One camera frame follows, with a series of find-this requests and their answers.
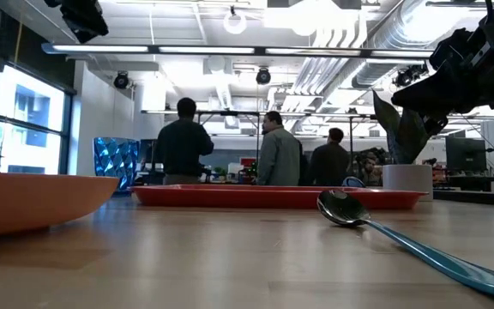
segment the desk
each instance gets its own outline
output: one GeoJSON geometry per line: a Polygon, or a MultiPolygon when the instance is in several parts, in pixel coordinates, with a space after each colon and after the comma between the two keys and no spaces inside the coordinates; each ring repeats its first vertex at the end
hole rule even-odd
{"type": "Polygon", "coordinates": [[[491,192],[494,176],[448,176],[449,186],[460,187],[462,190],[491,192]]]}
{"type": "MultiPolygon", "coordinates": [[[[373,218],[494,270],[494,207],[421,203],[373,218]]],[[[316,211],[136,207],[121,197],[0,239],[0,309],[494,308],[370,227],[316,211]]]]}

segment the spoon bowl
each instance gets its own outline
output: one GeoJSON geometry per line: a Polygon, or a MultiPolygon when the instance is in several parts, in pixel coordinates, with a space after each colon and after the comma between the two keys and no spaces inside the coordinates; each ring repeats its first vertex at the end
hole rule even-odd
{"type": "Polygon", "coordinates": [[[323,216],[342,227],[356,227],[365,224],[364,220],[371,219],[364,205],[340,190],[320,193],[317,207],[323,216]]]}

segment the computer monitor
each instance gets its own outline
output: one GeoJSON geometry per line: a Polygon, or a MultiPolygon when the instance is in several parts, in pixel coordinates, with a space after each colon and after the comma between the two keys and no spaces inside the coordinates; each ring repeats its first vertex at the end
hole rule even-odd
{"type": "Polygon", "coordinates": [[[157,140],[155,139],[141,140],[141,148],[138,153],[139,162],[144,160],[144,162],[146,163],[153,163],[152,159],[155,159],[154,158],[155,143],[157,143],[157,140]]]}
{"type": "Polygon", "coordinates": [[[445,139],[445,150],[448,170],[483,172],[487,169],[485,141],[448,137],[445,139]]]}

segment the dark jacket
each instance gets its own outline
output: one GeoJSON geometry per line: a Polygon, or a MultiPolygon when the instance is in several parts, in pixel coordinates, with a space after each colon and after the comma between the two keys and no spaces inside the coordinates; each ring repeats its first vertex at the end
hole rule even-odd
{"type": "Polygon", "coordinates": [[[161,129],[155,157],[168,175],[199,176],[199,156],[211,154],[213,147],[211,137],[200,124],[179,119],[161,129]]]}
{"type": "Polygon", "coordinates": [[[310,167],[310,163],[308,162],[308,159],[304,154],[302,143],[300,141],[298,141],[298,148],[300,151],[300,177],[298,179],[298,185],[311,185],[310,181],[308,180],[308,168],[310,167]]]}
{"type": "Polygon", "coordinates": [[[308,180],[315,185],[342,185],[349,163],[348,152],[338,143],[320,146],[310,159],[308,180]]]}

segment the person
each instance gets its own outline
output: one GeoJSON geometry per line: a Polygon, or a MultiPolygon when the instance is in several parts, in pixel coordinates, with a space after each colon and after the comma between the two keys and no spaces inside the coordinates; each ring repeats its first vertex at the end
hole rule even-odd
{"type": "Polygon", "coordinates": [[[341,129],[329,129],[327,144],[314,150],[310,158],[308,181],[320,186],[339,186],[347,176],[350,164],[348,152],[340,146],[341,129]]]}
{"type": "Polygon", "coordinates": [[[196,108],[192,99],[181,99],[178,120],[164,127],[158,136],[155,155],[156,161],[163,163],[164,185],[197,184],[202,175],[199,156],[213,152],[211,137],[194,122],[196,108]]]}
{"type": "Polygon", "coordinates": [[[267,112],[262,123],[258,185],[298,185],[300,149],[298,140],[283,128],[278,112],[267,112]]]}
{"type": "Polygon", "coordinates": [[[374,157],[368,156],[364,160],[364,169],[361,173],[361,181],[365,186],[381,186],[382,178],[375,170],[376,160],[374,157]]]}
{"type": "Polygon", "coordinates": [[[298,151],[300,152],[300,177],[298,178],[298,186],[307,186],[310,185],[310,182],[308,181],[308,167],[310,166],[310,163],[304,154],[302,143],[299,140],[297,141],[298,151]]]}

